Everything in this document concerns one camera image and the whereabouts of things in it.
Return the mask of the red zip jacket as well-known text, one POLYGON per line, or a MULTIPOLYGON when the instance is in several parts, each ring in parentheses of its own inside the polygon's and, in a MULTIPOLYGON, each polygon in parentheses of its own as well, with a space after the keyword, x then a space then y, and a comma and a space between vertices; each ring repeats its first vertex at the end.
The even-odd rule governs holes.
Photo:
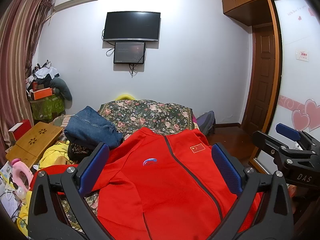
MULTIPOLYGON (((58 174, 80 163, 42 170, 58 174)), ((81 232, 64 193, 58 196, 72 228, 81 232)), ((106 164, 84 199, 112 239, 209 239, 237 196, 225 183, 212 159, 212 146, 200 131, 157 135, 143 128, 109 149, 106 164)), ((251 226, 259 202, 257 193, 240 232, 251 226)))

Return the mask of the pile of clutter clothes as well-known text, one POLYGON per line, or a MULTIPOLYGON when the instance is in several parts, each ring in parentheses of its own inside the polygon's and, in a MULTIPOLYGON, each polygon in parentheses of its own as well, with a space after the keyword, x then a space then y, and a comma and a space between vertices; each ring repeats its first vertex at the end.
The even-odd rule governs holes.
POLYGON ((48 88, 50 81, 59 76, 59 72, 52 66, 51 61, 47 60, 43 65, 38 63, 34 67, 31 76, 26 79, 27 92, 29 93, 34 85, 37 85, 38 89, 40 88, 40 85, 43 85, 44 88, 48 88))

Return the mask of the brown wooden door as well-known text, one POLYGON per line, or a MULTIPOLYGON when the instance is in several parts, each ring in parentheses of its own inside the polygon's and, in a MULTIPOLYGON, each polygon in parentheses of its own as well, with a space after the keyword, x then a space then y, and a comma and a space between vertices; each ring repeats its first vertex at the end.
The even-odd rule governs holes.
POLYGON ((253 29, 253 69, 242 129, 249 135, 262 130, 274 79, 275 43, 271 25, 253 29))

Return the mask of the pink plush toy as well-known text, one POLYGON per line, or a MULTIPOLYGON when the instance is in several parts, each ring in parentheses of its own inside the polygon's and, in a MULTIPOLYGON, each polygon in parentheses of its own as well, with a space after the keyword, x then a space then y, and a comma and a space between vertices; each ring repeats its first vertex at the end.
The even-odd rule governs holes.
POLYGON ((21 159, 14 159, 12 162, 12 181, 18 186, 28 192, 30 184, 33 179, 33 173, 21 159))

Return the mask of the yellow blanket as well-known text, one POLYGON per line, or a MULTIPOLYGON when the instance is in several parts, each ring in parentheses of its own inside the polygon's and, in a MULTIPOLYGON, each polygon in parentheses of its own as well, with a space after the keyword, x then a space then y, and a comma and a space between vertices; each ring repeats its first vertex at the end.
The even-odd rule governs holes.
MULTIPOLYGON (((70 164, 68 157, 69 140, 63 142, 58 141, 53 146, 45 150, 42 158, 39 161, 39 168, 46 168, 52 165, 70 164)), ((22 205, 17 217, 17 226, 19 230, 28 237, 28 213, 31 200, 31 191, 26 194, 25 204, 22 205)))

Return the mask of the black folded garment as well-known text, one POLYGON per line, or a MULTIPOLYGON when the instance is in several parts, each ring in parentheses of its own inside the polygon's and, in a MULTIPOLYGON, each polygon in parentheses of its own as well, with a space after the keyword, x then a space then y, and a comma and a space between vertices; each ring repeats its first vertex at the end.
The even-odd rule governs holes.
POLYGON ((85 157, 90 156, 92 152, 93 150, 91 148, 87 148, 85 146, 81 146, 81 145, 70 142, 67 153, 71 162, 79 163, 85 157))

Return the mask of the wooden lap desk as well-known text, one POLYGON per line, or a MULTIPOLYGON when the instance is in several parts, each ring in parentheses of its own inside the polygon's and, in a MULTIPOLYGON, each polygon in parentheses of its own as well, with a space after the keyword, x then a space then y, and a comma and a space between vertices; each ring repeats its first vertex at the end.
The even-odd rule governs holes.
POLYGON ((20 159, 31 168, 42 158, 47 148, 52 146, 63 132, 60 126, 38 122, 27 131, 6 154, 8 161, 20 159))

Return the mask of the red white box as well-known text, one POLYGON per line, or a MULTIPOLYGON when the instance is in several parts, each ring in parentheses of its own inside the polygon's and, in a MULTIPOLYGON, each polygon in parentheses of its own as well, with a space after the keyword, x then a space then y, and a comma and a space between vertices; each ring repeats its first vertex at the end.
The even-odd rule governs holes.
POLYGON ((12 126, 12 128, 8 130, 11 141, 16 142, 30 129, 31 129, 31 123, 30 123, 30 120, 28 119, 24 119, 16 123, 14 126, 12 126))

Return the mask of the folded blue jeans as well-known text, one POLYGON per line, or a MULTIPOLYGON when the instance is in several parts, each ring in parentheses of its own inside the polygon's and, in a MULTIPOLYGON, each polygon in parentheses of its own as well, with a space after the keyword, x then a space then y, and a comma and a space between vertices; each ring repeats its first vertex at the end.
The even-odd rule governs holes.
POLYGON ((101 142, 113 149, 123 140, 123 134, 117 131, 115 125, 90 106, 70 118, 64 133, 70 142, 91 149, 101 142))

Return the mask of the green covered side table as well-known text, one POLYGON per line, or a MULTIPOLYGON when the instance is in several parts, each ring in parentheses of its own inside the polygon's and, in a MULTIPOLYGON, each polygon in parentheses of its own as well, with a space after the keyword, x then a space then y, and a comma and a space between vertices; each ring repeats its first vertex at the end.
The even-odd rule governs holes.
POLYGON ((65 102, 60 95, 51 95, 39 100, 30 101, 33 119, 35 121, 51 122, 65 113, 65 102))

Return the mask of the orange box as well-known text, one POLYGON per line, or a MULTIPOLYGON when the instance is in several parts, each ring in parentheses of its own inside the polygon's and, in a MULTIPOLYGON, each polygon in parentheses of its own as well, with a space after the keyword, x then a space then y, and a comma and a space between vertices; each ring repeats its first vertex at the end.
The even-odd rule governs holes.
POLYGON ((39 100, 42 98, 46 98, 53 94, 52 88, 45 88, 37 91, 30 90, 30 96, 32 100, 39 100))

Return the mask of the floral green bed quilt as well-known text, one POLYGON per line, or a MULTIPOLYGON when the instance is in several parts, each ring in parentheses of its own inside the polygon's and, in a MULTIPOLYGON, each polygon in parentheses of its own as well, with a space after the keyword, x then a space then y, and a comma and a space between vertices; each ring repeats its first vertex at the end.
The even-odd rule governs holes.
POLYGON ((176 103, 117 100, 101 105, 98 113, 116 126, 124 140, 143 127, 161 135, 198 128, 193 110, 176 103))

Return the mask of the yellow round headboard object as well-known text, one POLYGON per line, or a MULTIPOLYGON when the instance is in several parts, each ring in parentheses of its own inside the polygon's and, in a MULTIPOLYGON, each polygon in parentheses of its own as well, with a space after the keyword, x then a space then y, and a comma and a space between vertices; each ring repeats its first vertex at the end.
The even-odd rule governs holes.
POLYGON ((130 94, 121 94, 116 98, 116 101, 119 101, 119 100, 135 100, 135 98, 130 94))

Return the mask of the striped red gold curtain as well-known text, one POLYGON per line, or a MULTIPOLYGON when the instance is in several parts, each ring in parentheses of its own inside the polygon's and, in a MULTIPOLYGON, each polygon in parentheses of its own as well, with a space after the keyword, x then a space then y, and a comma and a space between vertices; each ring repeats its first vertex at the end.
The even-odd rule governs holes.
POLYGON ((9 128, 32 120, 25 80, 53 0, 13 0, 1 17, 1 164, 11 146, 9 128))

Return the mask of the small black wall monitor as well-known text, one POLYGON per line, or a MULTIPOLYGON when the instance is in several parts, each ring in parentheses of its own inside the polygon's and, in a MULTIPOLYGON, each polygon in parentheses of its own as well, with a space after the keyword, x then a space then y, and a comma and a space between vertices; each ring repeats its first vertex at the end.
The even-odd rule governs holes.
POLYGON ((145 59, 145 42, 119 41, 114 46, 114 64, 143 64, 145 59))

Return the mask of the large black wall television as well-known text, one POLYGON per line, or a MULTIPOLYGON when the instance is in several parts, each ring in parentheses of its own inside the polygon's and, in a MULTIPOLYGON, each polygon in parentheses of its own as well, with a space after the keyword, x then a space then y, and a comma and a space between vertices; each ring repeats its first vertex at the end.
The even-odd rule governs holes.
POLYGON ((159 41, 160 12, 114 11, 106 15, 104 41, 159 41))

